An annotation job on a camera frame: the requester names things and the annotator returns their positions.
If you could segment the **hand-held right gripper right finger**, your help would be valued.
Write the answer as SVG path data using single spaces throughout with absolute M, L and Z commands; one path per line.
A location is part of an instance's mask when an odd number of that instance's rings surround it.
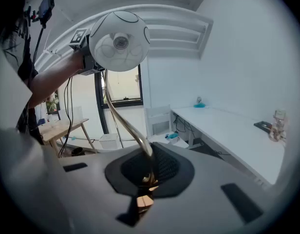
M 256 234 L 270 228 L 285 204 L 275 189 L 265 190 L 224 161 L 168 147 L 190 161 L 195 174 L 178 196 L 156 199 L 140 220 L 147 234 Z

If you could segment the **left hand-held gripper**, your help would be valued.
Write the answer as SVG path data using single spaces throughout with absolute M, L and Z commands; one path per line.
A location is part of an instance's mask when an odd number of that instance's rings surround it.
M 81 52 L 83 56 L 82 69 L 77 72 L 78 75 L 88 76 L 105 70 L 94 60 L 90 52 L 89 36 L 89 28 L 79 28 L 76 29 L 71 41 L 69 42 L 69 46 L 73 49 L 73 51 Z

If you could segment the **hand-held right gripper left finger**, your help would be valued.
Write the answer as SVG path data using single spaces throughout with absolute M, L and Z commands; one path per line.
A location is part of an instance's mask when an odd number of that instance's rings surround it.
M 68 178 L 52 151 L 30 136 L 0 130 L 0 181 L 17 209 L 53 234 L 148 234 L 112 220 L 94 196 Z

